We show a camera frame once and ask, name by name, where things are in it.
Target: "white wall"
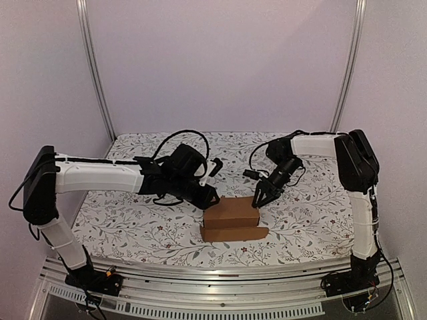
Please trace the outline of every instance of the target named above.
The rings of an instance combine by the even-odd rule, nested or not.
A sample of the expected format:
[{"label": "white wall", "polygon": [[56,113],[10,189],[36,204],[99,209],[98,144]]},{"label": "white wall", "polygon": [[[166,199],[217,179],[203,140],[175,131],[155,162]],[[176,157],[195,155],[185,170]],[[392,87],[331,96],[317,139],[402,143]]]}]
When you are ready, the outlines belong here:
[{"label": "white wall", "polygon": [[341,130],[380,162],[380,238],[427,316],[427,2],[371,0]]},{"label": "white wall", "polygon": [[[7,202],[44,144],[81,156],[109,145],[75,0],[0,2],[0,97],[0,318],[22,320],[47,246]],[[70,220],[81,195],[60,200]]]},{"label": "white wall", "polygon": [[118,133],[327,129],[356,1],[94,0]]}]

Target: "open cardboard box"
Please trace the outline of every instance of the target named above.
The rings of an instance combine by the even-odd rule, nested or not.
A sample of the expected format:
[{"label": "open cardboard box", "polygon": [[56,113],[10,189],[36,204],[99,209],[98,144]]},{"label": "open cardboard box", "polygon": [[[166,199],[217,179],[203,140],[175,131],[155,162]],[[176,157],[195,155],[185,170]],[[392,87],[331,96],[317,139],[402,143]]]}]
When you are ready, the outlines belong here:
[{"label": "open cardboard box", "polygon": [[259,209],[252,207],[253,197],[225,198],[203,214],[201,238],[205,242],[263,239],[268,228],[258,227]]}]

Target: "white cylindrical arm segment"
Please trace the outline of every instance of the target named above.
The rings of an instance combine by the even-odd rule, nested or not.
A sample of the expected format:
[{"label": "white cylindrical arm segment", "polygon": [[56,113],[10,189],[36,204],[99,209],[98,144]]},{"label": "white cylindrical arm segment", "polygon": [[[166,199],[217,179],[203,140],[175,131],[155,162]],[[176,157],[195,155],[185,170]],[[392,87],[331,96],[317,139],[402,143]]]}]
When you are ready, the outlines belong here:
[{"label": "white cylindrical arm segment", "polygon": [[71,228],[61,215],[45,225],[38,225],[37,228],[46,236],[52,249],[58,252],[68,268],[75,270],[86,265],[83,246],[77,242]]},{"label": "white cylindrical arm segment", "polygon": [[109,163],[56,162],[56,192],[78,190],[117,190],[137,193],[143,175],[139,165]]},{"label": "white cylindrical arm segment", "polygon": [[334,138],[337,135],[297,135],[291,139],[294,155],[319,155],[336,159]]},{"label": "white cylindrical arm segment", "polygon": [[374,224],[372,221],[372,204],[369,193],[348,192],[353,211],[354,246],[353,254],[357,258],[366,260],[377,252],[374,238]]}]

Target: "black and white robotic arm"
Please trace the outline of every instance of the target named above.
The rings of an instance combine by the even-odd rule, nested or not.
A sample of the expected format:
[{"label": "black and white robotic arm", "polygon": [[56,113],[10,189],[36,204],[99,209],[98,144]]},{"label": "black and white robotic arm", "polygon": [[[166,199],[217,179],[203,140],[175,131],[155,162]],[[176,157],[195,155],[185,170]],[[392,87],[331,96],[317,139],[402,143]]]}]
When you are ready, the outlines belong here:
[{"label": "black and white robotic arm", "polygon": [[66,283],[118,295],[121,276],[113,270],[94,270],[84,246],[77,242],[56,208],[56,194],[116,190],[157,195],[158,201],[169,194],[179,202],[187,201],[199,209],[207,209],[220,201],[215,188],[206,182],[221,167],[218,158],[208,161],[184,144],[167,157],[156,160],[135,157],[131,161],[71,157],[56,154],[52,146],[44,146],[25,178],[23,214],[62,258],[69,273]]},{"label": "black and white robotic arm", "polygon": [[[351,271],[324,278],[327,296],[349,293],[379,284],[376,266],[380,250],[376,239],[378,211],[376,186],[380,170],[378,160],[361,130],[349,133],[294,133],[268,143],[266,155],[277,167],[268,176],[259,175],[253,207],[262,207],[278,199],[292,174],[303,168],[301,155],[336,159],[340,183],[347,191],[353,211],[354,246]],[[254,172],[247,172],[252,177]]]}]

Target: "floral patterned surface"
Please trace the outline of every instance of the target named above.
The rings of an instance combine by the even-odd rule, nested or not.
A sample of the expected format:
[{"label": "floral patterned surface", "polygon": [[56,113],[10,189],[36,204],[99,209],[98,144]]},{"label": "floral patterned surface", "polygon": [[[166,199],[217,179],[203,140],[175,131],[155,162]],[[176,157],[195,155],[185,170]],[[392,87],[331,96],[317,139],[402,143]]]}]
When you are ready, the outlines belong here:
[{"label": "floral patterned surface", "polygon": [[[241,197],[254,194],[256,182],[242,176],[252,150],[274,133],[207,133],[210,159],[219,157],[223,169],[210,178],[218,194]],[[111,159],[152,155],[167,133],[121,135],[109,153]],[[160,156],[186,143],[204,154],[196,135],[180,135],[168,142]],[[265,149],[254,157],[254,167],[271,170]],[[246,242],[204,243],[199,234],[201,210],[182,203],[160,207],[152,196],[118,191],[90,191],[77,216],[73,232],[92,255],[166,265],[231,267],[281,265],[349,255],[353,242],[350,200],[338,179],[333,159],[302,157],[306,174],[281,199],[261,208],[260,225],[270,229],[265,239]],[[292,184],[301,171],[297,171]]]}]

